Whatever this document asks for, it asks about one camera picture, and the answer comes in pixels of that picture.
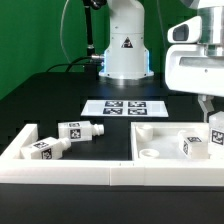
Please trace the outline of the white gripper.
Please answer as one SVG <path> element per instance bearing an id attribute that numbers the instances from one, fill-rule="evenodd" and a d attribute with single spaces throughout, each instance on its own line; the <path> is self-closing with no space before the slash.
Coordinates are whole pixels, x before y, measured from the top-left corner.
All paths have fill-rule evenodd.
<path id="1" fill-rule="evenodd" d="M 224 16 L 195 16 L 170 28 L 167 39 L 165 82 L 171 90 L 198 93 L 207 122 L 213 96 L 224 97 Z"/>

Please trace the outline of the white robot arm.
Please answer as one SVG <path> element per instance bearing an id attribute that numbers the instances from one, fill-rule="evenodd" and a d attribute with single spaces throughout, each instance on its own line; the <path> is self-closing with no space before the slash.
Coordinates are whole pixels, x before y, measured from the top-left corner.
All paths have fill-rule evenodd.
<path id="1" fill-rule="evenodd" d="M 197 15 L 171 27 L 165 83 L 171 90 L 196 93 L 202 111 L 224 97 L 224 0 L 180 0 Z M 144 8 L 138 0 L 108 0 L 110 43 L 100 79 L 118 86 L 151 81 L 150 54 L 144 45 Z"/>

